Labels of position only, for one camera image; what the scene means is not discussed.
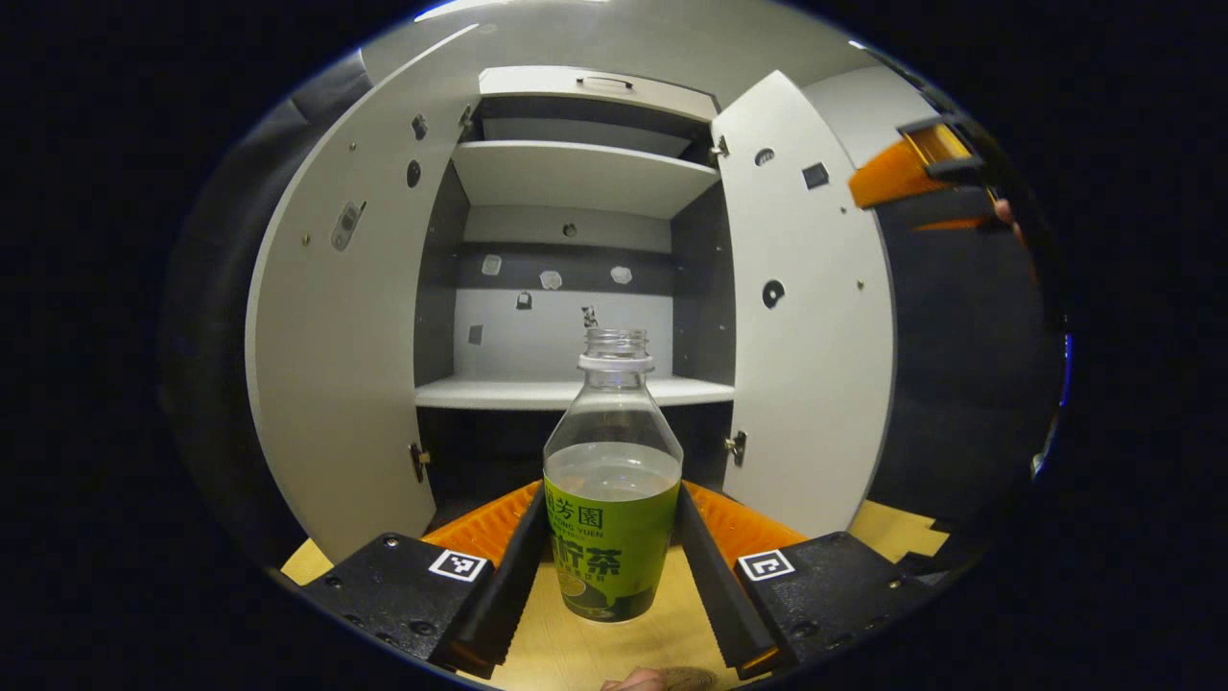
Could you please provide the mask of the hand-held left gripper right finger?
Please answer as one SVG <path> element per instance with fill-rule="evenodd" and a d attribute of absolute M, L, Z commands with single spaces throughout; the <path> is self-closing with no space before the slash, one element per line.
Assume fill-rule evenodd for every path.
<path fill-rule="evenodd" d="M 828 663 L 937 595 L 850 533 L 802 538 L 693 482 L 675 517 L 720 655 L 740 679 Z"/>

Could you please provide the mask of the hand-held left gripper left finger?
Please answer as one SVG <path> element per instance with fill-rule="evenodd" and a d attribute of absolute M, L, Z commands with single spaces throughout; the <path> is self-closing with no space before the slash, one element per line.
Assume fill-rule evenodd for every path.
<path fill-rule="evenodd" d="M 535 481 L 426 536 L 379 534 L 302 592 L 402 655 L 490 679 L 508 660 L 546 547 L 544 506 Z"/>

